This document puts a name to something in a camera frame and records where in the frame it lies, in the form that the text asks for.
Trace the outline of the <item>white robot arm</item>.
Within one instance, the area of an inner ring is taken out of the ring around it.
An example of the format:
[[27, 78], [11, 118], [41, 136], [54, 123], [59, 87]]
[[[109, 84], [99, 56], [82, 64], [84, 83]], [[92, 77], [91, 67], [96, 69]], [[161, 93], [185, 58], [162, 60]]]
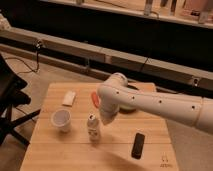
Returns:
[[125, 105], [213, 134], [213, 99], [134, 90], [127, 84], [125, 75], [114, 73], [98, 86], [104, 125], [115, 119], [120, 105]]

